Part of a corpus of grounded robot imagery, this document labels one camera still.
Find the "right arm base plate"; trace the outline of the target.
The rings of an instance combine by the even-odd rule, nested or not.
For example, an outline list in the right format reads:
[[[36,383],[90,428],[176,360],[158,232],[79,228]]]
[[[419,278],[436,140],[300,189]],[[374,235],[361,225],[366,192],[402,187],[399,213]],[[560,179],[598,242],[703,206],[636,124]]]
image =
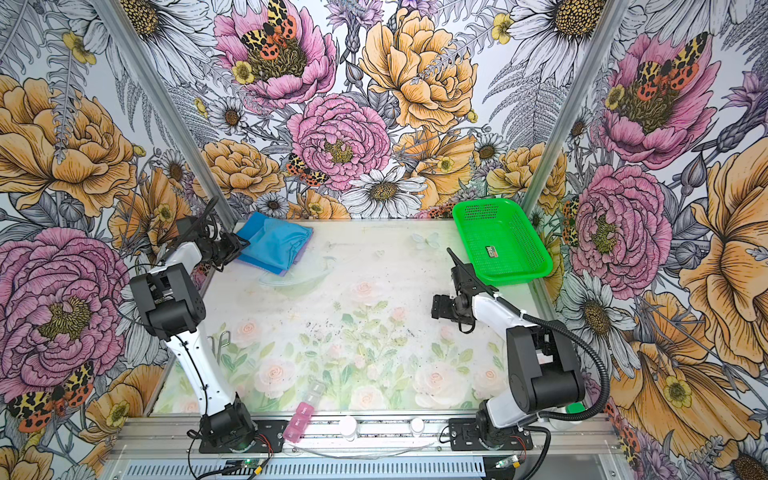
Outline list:
[[[448,423],[452,451],[528,451],[534,447],[531,436],[515,428],[479,426],[476,419],[451,418]]]

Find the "green plastic basket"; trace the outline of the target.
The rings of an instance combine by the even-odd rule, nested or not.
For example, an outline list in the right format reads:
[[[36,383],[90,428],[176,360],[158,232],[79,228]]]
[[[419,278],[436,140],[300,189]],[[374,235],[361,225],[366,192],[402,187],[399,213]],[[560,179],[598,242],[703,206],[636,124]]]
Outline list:
[[[503,198],[458,203],[452,210],[477,277],[495,287],[528,283],[553,270],[553,260],[523,209]]]

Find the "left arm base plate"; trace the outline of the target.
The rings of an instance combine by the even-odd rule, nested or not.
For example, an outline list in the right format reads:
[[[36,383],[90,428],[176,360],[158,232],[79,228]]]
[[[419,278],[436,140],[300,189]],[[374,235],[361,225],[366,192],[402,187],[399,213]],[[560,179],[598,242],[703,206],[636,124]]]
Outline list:
[[[202,440],[198,451],[202,454],[279,453],[283,449],[284,432],[287,426],[288,421],[286,420],[258,420],[256,422],[256,435],[252,441],[236,448],[230,448],[227,446],[215,447],[210,442]]]

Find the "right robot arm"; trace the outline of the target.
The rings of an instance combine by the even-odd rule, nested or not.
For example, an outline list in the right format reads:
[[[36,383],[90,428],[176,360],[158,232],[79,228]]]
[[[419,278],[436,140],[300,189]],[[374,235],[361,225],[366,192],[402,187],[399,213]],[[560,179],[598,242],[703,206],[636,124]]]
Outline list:
[[[453,322],[463,334],[479,324],[506,340],[507,387],[481,401],[476,414],[479,439],[496,447],[504,434],[546,420],[578,423],[586,394],[572,335],[557,321],[529,315],[483,283],[469,263],[451,269],[455,294],[433,297],[431,316]]]

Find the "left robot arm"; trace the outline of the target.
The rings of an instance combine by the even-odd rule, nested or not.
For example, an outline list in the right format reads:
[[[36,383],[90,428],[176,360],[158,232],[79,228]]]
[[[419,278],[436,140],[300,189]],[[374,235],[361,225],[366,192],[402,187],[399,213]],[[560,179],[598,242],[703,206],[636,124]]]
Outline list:
[[[193,436],[230,451],[250,448],[256,427],[209,345],[203,329],[206,306],[191,273],[201,264],[225,266],[246,245],[235,234],[220,234],[213,220],[186,217],[165,259],[129,282],[142,326],[175,355],[197,397],[200,422]]]

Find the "light blue t shirt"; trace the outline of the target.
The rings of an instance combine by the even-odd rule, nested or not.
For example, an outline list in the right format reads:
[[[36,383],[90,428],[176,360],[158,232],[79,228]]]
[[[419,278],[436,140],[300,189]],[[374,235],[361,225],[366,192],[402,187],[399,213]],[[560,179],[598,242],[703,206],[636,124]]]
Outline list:
[[[301,257],[312,235],[310,227],[270,217],[238,259],[282,276]]]

